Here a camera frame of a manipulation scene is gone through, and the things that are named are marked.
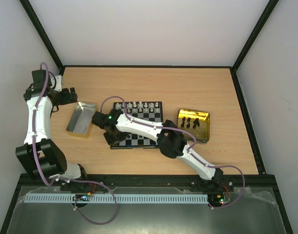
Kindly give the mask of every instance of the metal tray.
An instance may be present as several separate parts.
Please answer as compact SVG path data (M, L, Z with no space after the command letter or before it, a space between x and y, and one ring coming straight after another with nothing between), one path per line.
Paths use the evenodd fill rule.
M88 132L96 105L88 102L78 102L67 126L67 131L85 135Z
M193 128L194 121L198 119L199 125ZM177 127L193 134L198 143L206 144L209 141L209 113L201 111L193 111L180 109L178 111ZM186 140L192 140L192 138L184 134Z

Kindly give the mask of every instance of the gold tray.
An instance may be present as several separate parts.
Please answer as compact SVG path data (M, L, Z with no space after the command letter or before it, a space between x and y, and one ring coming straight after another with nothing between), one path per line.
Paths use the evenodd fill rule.
M199 119L199 125L193 128L196 119ZM209 141L209 113L207 112L180 109L178 111L177 127L193 134L198 143L206 144ZM184 134L184 137L186 140L193 141L187 134Z

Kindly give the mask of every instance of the black frame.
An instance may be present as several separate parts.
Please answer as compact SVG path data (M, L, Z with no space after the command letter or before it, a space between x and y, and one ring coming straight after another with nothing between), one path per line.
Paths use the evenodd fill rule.
M235 86L235 91L237 93L239 105L241 108L242 116L244 119L245 127L248 133L248 137L251 143L252 151L254 154L254 159L257 165L257 169L259 171L259 175L245 175L245 181L246 185L249 185L251 187L271 187L274 191L275 198L277 201L277 204L279 206L279 210L282 216L282 220L286 229L286 232L289 234L292 234L292 227L290 225L287 213L285 211L285 207L277 186L276 179L274 175L267 175L266 169L262 161L261 153L256 141L256 137L254 134L254 129L252 127L251 119L249 117L249 113L247 110L246 103L244 101L243 93L241 90L241 86L239 83L239 79L237 76L237 70L240 67L241 63L245 59L245 56L247 55L248 51L250 50L251 46L253 45L254 41L258 37L259 33L261 32L263 26L267 22L268 18L270 17L272 11L276 7L279 0L269 0L267 6L265 7L262 15L260 16L258 22L256 23L252 33L250 34L248 40L246 41L244 47L242 48L238 58L236 59L234 65L231 66L135 66L135 65L63 65L61 60L59 59L58 54L56 53L51 41L49 40L41 22L39 21L32 5L30 4L29 0L19 0L22 4L24 10L26 11L28 17L30 18L32 24L34 25L36 31L38 32L39 36L41 37L44 45L48 49L50 55L52 56L56 66L59 69L59 74L63 75L66 67L129 67L129 68L228 68L230 69L230 73L232 76L232 80ZM152 184L156 184L157 181L165 180L171 180L173 181L177 186L186 186L190 187L190 189L193 189L191 187L191 181L197 180L197 175L89 175L90 180L95 181L104 181L104 183L109 185L111 187L111 183L109 181L125 181L127 184L131 185L132 183L137 183L137 179L139 178L142 183L147 184L147 186L150 186ZM225 180L232 180L235 187L241 187L242 185L242 177L240 175L224 175ZM12 213L14 211L14 207L16 205L19 192L22 186L44 186L43 182L41 180L31 180L26 174L22 174L19 178L19 182L17 184L17 187L15 189L12 201L10 203L7 215L4 220L4 224L1 229L1 234L7 232L7 228L9 226Z

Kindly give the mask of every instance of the wall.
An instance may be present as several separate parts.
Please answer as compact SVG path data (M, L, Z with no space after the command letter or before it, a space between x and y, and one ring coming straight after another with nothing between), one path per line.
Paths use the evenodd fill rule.
M298 234L298 0L281 0L238 70L266 170Z
M0 229L22 166L15 148L23 144L28 109L23 99L40 62L57 68L18 0L0 1Z
M31 0L63 64L232 66L268 0Z

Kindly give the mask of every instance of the wooden tabletop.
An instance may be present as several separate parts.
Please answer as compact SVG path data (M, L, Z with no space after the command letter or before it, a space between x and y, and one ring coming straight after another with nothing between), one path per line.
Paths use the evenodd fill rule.
M210 163L234 165L244 174L258 174L229 69L224 68L88 68L67 67L64 88L74 87L78 101L97 104L110 96L125 101L156 100L163 103L164 120L177 123L180 108L210 113L210 140L195 151ZM103 112L114 102L109 100ZM89 137L69 134L66 127L76 103L60 106L51 118L52 139L67 160L79 163L88 174L194 175L177 159L159 149L111 150L104 130L93 126ZM225 174L238 174L224 168Z

